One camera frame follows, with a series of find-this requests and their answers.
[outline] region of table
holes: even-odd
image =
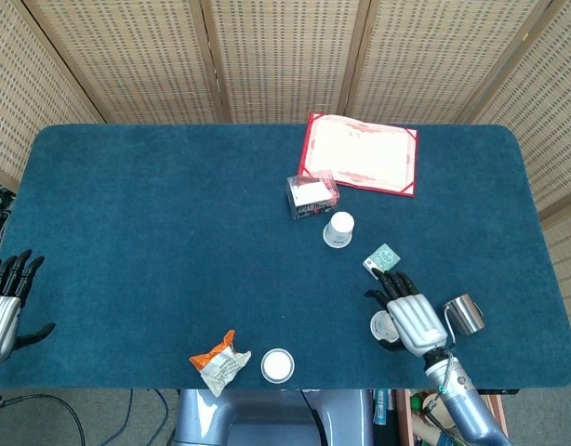
[[[328,216],[294,221],[286,177],[304,125],[56,125],[33,144],[2,255],[46,256],[20,334],[42,343],[0,386],[203,387],[188,363],[231,328],[252,359],[233,388],[269,388],[264,352],[296,360],[288,388],[423,387],[422,361],[368,328],[382,243],[436,308],[465,292],[485,314],[456,354],[478,387],[571,382],[571,332],[514,135],[413,125],[416,197],[339,188],[352,243]]]

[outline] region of wooden frame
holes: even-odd
[[[497,419],[500,424],[500,428],[509,436],[509,431],[507,430],[507,421],[505,420],[505,411],[502,408],[502,401],[500,395],[488,395],[488,400],[490,401],[490,408],[492,409],[492,414]]]
[[[62,72],[66,80],[77,90],[77,92],[80,92],[79,96],[85,97],[86,100],[84,99],[84,103],[86,104],[87,108],[93,114],[99,116],[102,122],[106,123],[107,122],[106,117],[101,113],[96,103],[93,101],[92,98],[89,97],[83,86],[79,83],[79,80],[74,75],[73,70],[76,71],[76,67],[73,67],[72,64],[69,65],[67,60],[57,50],[57,47],[63,47],[63,46],[58,45],[58,43],[55,40],[52,40],[52,38],[49,35],[47,35],[44,29],[40,26],[39,24],[40,20],[43,23],[45,23],[46,21],[40,15],[37,8],[32,8],[30,6],[27,6],[25,2],[13,2],[13,5],[15,5],[15,8],[19,11],[19,14],[23,18],[23,20],[25,20],[27,25],[35,34],[37,40],[39,40],[42,46],[46,49],[46,52],[50,55],[51,58],[53,58],[58,63],[60,71]]]
[[[346,72],[343,77],[341,86],[341,96],[339,97],[338,114],[345,115],[348,111],[348,105],[353,103],[358,91],[360,76],[366,58],[366,51],[370,44],[370,38],[375,28],[377,19],[378,6],[380,0],[361,1],[358,7],[358,15],[354,25],[352,43],[350,44],[350,56]]]
[[[402,445],[414,444],[414,429],[412,429],[412,408],[409,402],[409,390],[397,388],[395,393],[395,407],[397,421],[399,422],[399,440]]]
[[[2,184],[8,190],[11,190],[15,193],[19,191],[20,183],[14,177],[12,177],[6,172],[3,172],[1,169],[0,169],[0,184]]]
[[[571,193],[538,213],[539,221],[545,230],[569,216],[571,216]]]
[[[232,112],[219,59],[218,35],[211,13],[211,5],[207,0],[190,0],[190,3],[194,30],[201,47],[209,91],[211,92],[211,99],[213,100],[218,121],[230,123],[232,121]]]
[[[498,58],[490,73],[478,86],[465,107],[459,112],[456,124],[470,124],[521,62],[527,50],[536,42],[554,19],[565,0],[540,0],[521,26],[507,49]]]

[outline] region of white cup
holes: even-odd
[[[260,371],[270,383],[281,384],[294,373],[294,358],[283,348],[269,350],[260,362]]]
[[[353,216],[347,212],[336,212],[323,230],[323,240],[332,248],[343,248],[350,244],[353,231]]]

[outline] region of crumpled packet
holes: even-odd
[[[231,383],[238,371],[250,359],[250,351],[237,353],[233,349],[232,341],[235,333],[234,330],[230,330],[223,336],[223,341],[214,346],[211,351],[189,359],[216,397],[221,395],[223,388]]]

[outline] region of robotic hand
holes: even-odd
[[[17,336],[21,309],[27,301],[33,276],[44,263],[44,258],[39,256],[25,267],[31,255],[32,251],[28,249],[5,262],[0,260],[0,363],[9,357],[13,350],[46,338],[55,327],[54,323],[48,323],[38,332]]]
[[[382,273],[378,269],[372,272],[384,293],[370,290],[365,295],[376,298],[388,311],[394,328],[393,336],[380,340],[380,344],[388,349],[403,346],[425,360],[426,375],[467,442],[479,446],[511,446],[458,359],[445,350],[446,330],[430,302],[403,272]]]

